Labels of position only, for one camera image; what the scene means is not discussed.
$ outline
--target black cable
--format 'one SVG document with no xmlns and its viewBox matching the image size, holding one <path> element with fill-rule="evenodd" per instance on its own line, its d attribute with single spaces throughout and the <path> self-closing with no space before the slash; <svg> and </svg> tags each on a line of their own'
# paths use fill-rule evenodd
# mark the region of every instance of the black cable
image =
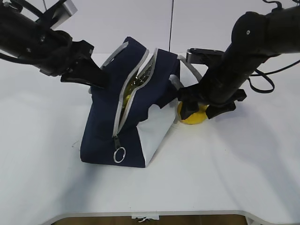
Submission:
<svg viewBox="0 0 300 225">
<path fill-rule="evenodd" d="M 43 0 L 43 4 L 44 4 L 45 11 L 47 11 L 48 9 L 47 9 L 47 5 L 46 5 L 45 0 Z"/>
<path fill-rule="evenodd" d="M 250 88 L 253 91 L 258 92 L 258 93 L 262 93 L 262 94 L 269 94 L 269 93 L 273 92 L 274 89 L 275 89 L 274 82 L 264 72 L 262 72 L 262 71 L 260 71 L 258 69 L 255 72 L 257 72 L 259 74 L 259 76 L 262 76 L 264 79 L 266 79 L 266 81 L 269 82 L 269 84 L 272 86 L 272 89 L 269 89 L 269 90 L 258 89 L 258 88 L 256 88 L 256 87 L 253 86 L 253 84 L 251 83 L 250 78 L 248 78 L 248 81 L 249 81 L 249 84 L 250 84 Z"/>
<path fill-rule="evenodd" d="M 280 1 L 267 1 L 267 0 L 262 0 L 265 3 L 276 3 L 277 4 L 277 9 L 282 9 L 282 4 Z"/>
<path fill-rule="evenodd" d="M 47 62 L 50 58 L 41 59 L 41 60 L 25 60 L 25 59 L 18 59 L 18 58 L 11 57 L 6 54 L 0 53 L 0 59 L 9 61 L 9 62 L 18 63 L 18 64 L 37 65 L 37 64 L 42 64 L 42 63 Z"/>
<path fill-rule="evenodd" d="M 41 11 L 39 11 L 36 7 L 34 7 L 32 4 L 30 4 L 26 0 L 11 0 L 11 2 L 16 2 L 17 4 L 23 6 L 25 9 L 32 12 L 38 18 L 43 18 L 44 17 L 44 14 Z"/>
<path fill-rule="evenodd" d="M 293 66 L 296 66 L 296 65 L 299 64 L 299 63 L 300 63 L 300 60 L 298 60 L 297 62 L 292 63 L 291 65 L 288 65 L 287 67 L 283 67 L 283 68 L 281 68 L 281 69 L 278 69 L 278 70 L 275 70 L 275 71 L 272 71 L 272 72 L 268 72 L 268 73 L 264 73 L 264 74 L 265 74 L 265 75 L 276 74 L 276 73 L 282 72 L 282 71 L 284 71 L 284 70 L 286 70 L 286 69 L 289 69 L 289 68 L 291 68 L 291 67 L 293 67 Z M 261 75 L 259 75 L 259 74 L 252 74 L 251 76 L 261 76 Z"/>
</svg>

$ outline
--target open zipper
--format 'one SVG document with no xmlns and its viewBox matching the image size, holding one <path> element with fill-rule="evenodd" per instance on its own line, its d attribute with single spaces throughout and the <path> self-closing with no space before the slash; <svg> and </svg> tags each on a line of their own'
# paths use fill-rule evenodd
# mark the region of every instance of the open zipper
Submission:
<svg viewBox="0 0 300 225">
<path fill-rule="evenodd" d="M 115 163 L 120 163 L 124 160 L 125 158 L 125 154 L 126 154 L 126 150 L 125 148 L 121 147 L 119 138 L 118 138 L 118 133 L 122 130 L 126 119 L 128 117 L 131 105 L 133 103 L 133 100 L 135 98 L 135 94 L 136 92 L 143 88 L 145 85 L 147 85 L 147 83 L 150 81 L 153 73 L 154 73 L 154 69 L 155 69 L 155 64 L 156 64 L 156 59 L 157 59 L 157 55 L 158 55 L 158 49 L 155 49 L 155 52 L 152 56 L 152 58 L 149 60 L 149 62 L 147 63 L 147 65 L 144 67 L 144 69 L 141 71 L 141 73 L 139 73 L 138 76 L 136 76 L 136 80 L 137 81 L 144 81 L 141 85 L 137 86 L 136 88 L 134 88 L 132 90 L 132 92 L 130 93 L 130 97 L 127 101 L 126 107 L 125 109 L 122 110 L 122 106 L 124 103 L 124 94 L 126 91 L 126 88 L 128 87 L 128 84 L 130 85 L 130 81 L 132 81 L 132 78 L 134 77 L 134 75 L 137 74 L 138 69 L 141 67 L 141 65 L 145 62 L 145 60 L 147 59 L 147 56 L 149 54 L 149 51 L 147 50 L 143 56 L 143 58 L 141 59 L 141 61 L 138 63 L 138 65 L 134 68 L 133 71 L 131 71 L 131 73 L 129 74 L 129 76 L 127 77 L 126 81 L 124 82 L 124 85 L 122 87 L 121 93 L 120 93 L 120 97 L 119 97 L 119 103 L 118 103 L 118 108 L 117 108 L 117 112 L 116 112 L 116 117 L 115 117 L 115 122 L 114 122 L 114 126 L 113 126 L 113 134 L 112 137 L 114 139 L 114 144 L 115 144 L 115 148 L 116 151 L 114 153 L 113 159 L 115 161 Z M 123 154 L 123 158 L 121 161 L 116 160 L 116 153 L 119 150 L 123 150 L 124 154 Z"/>
</svg>

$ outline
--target zipper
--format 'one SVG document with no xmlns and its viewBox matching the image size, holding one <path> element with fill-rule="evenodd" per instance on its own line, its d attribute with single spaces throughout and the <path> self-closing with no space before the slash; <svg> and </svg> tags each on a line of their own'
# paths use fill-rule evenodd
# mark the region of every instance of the zipper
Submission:
<svg viewBox="0 0 300 225">
<path fill-rule="evenodd" d="M 145 66 L 145 68 L 142 70 L 142 72 L 137 76 L 137 78 L 142 78 L 142 76 L 144 76 L 147 71 L 149 70 L 149 68 L 151 68 L 151 71 L 150 71 L 150 74 L 147 78 L 147 80 L 141 85 L 141 86 L 138 86 L 137 88 L 135 88 L 132 92 L 131 92 L 131 95 L 130 95 L 130 98 L 128 100 L 128 103 L 126 105 L 126 108 L 124 110 L 124 114 L 122 116 L 122 120 L 120 122 L 120 125 L 119 125 L 119 129 L 118 129 L 118 132 L 121 131 L 121 129 L 123 128 L 125 122 L 126 122 L 126 119 L 128 117 L 128 114 L 129 114 L 129 111 L 130 111 L 130 108 L 131 108 L 131 105 L 133 103 L 133 100 L 135 98 L 135 94 L 136 92 L 143 88 L 144 86 L 146 86 L 148 84 L 148 82 L 150 81 L 153 73 L 154 73 L 154 69 L 155 69 L 155 64 L 156 64 L 156 59 L 157 59 L 157 56 L 158 56 L 158 49 L 155 49 L 154 51 L 154 54 L 152 56 L 152 59 L 150 59 L 149 63 Z"/>
<path fill-rule="evenodd" d="M 112 132 L 112 136 L 113 137 L 118 134 L 119 123 L 120 123 L 120 115 L 121 115 L 122 105 L 123 105 L 123 101 L 124 101 L 124 92 L 125 92 L 125 89 L 126 89 L 128 83 L 129 83 L 129 81 L 131 80 L 131 78 L 136 74 L 136 72 L 138 71 L 138 69 L 141 67 L 141 65 L 147 59 L 148 54 L 149 54 L 149 50 L 147 49 L 146 52 L 145 52 L 145 54 L 143 55 L 141 61 L 130 72 L 130 74 L 128 75 L 126 81 L 123 84 L 123 87 L 122 87 L 122 90 L 121 90 L 120 96 L 119 96 L 119 103 L 118 103 L 117 112 L 116 112 L 116 116 L 115 116 L 115 120 L 114 120 L 114 125 L 113 125 L 113 132 Z"/>
<path fill-rule="evenodd" d="M 125 150 L 125 148 L 121 147 L 121 144 L 120 144 L 118 136 L 114 136 L 113 140 L 114 140 L 114 146 L 116 148 L 116 151 L 113 154 L 113 160 L 114 160 L 115 163 L 121 163 L 125 159 L 126 150 Z M 117 160 L 117 153 L 118 153 L 119 150 L 123 151 L 123 157 L 122 157 L 121 160 L 118 161 Z"/>
<path fill-rule="evenodd" d="M 113 159 L 115 161 L 115 163 L 120 163 L 124 160 L 125 155 L 126 155 L 126 150 L 124 147 L 121 146 L 119 138 L 118 138 L 118 133 L 121 131 L 121 129 L 123 128 L 126 119 L 128 117 L 131 105 L 133 103 L 134 97 L 136 92 L 143 88 L 145 85 L 147 85 L 147 83 L 150 81 L 153 73 L 154 73 L 154 69 L 155 69 L 155 64 L 156 64 L 156 59 L 157 59 L 157 55 L 158 55 L 158 49 L 155 49 L 155 52 L 151 58 L 151 60 L 148 62 L 148 64 L 144 67 L 144 69 L 141 71 L 141 73 L 136 77 L 138 80 L 142 80 L 145 78 L 145 76 L 149 73 L 150 70 L 150 74 L 148 76 L 148 79 L 141 85 L 138 86 L 137 88 L 135 88 L 130 95 L 130 98 L 127 102 L 127 105 L 125 107 L 124 113 L 121 115 L 122 113 L 122 106 L 124 103 L 124 92 L 126 90 L 126 87 L 128 86 L 128 83 L 131 81 L 131 79 L 133 78 L 133 76 L 136 74 L 136 72 L 138 71 L 138 69 L 141 67 L 141 65 L 145 62 L 145 60 L 147 59 L 147 56 L 149 54 L 149 50 L 147 50 L 144 54 L 144 56 L 142 57 L 141 61 L 138 63 L 138 65 L 133 69 L 133 71 L 131 71 L 131 73 L 129 74 L 129 76 L 127 77 L 126 81 L 124 82 L 124 85 L 122 87 L 121 93 L 120 93 L 120 97 L 119 97 L 119 103 L 118 103 L 118 107 L 117 107 L 117 112 L 116 112 L 116 116 L 115 116 L 115 121 L 114 121 L 114 126 L 113 126 L 113 134 L 112 137 L 114 139 L 114 145 L 115 145 L 115 149 L 116 151 L 114 152 L 113 155 Z M 118 153 L 119 150 L 124 151 L 123 154 L 123 158 L 121 161 L 116 160 L 116 154 Z"/>
</svg>

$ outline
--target white bag panel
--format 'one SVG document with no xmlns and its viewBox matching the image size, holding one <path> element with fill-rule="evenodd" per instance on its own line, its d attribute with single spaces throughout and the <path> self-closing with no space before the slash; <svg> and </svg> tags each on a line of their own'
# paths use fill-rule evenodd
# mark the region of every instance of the white bag panel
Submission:
<svg viewBox="0 0 300 225">
<path fill-rule="evenodd" d="M 158 105 L 152 105 L 148 111 L 148 119 L 136 126 L 146 167 L 176 118 L 177 105 L 177 99 L 162 109 Z"/>
</svg>

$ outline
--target zipper pull ring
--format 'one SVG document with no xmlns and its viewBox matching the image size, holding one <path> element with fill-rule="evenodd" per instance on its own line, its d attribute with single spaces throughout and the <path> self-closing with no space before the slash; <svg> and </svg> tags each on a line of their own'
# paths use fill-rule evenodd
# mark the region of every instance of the zipper pull ring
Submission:
<svg viewBox="0 0 300 225">
<path fill-rule="evenodd" d="M 116 148 L 116 151 L 115 151 L 114 154 L 113 154 L 113 160 L 114 160 L 115 163 L 121 163 L 121 162 L 123 162 L 123 160 L 125 159 L 125 156 L 126 156 L 126 150 L 125 150 L 124 147 L 121 147 L 121 144 L 120 144 L 120 141 L 119 141 L 118 136 L 114 136 L 114 137 L 113 137 L 113 140 L 114 140 L 114 146 L 115 146 L 115 148 Z M 124 151 L 123 157 L 122 157 L 122 159 L 121 159 L 120 161 L 118 161 L 118 160 L 116 159 L 116 155 L 117 155 L 117 153 L 118 153 L 119 150 L 123 150 L 123 151 Z"/>
</svg>

